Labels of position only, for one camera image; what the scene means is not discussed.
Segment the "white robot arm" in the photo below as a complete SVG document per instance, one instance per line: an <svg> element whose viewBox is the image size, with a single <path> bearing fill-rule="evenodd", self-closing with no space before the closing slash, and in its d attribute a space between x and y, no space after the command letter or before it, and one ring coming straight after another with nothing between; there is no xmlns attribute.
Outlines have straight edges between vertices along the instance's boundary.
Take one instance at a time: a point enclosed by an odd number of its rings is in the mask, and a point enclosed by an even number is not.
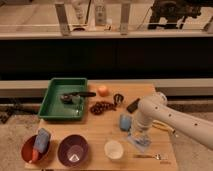
<svg viewBox="0 0 213 171"><path fill-rule="evenodd" d="M167 98L161 92L144 96L139 100L131 129L138 132L148 131L154 120L179 130L213 150L213 122L169 108Z"/></svg>

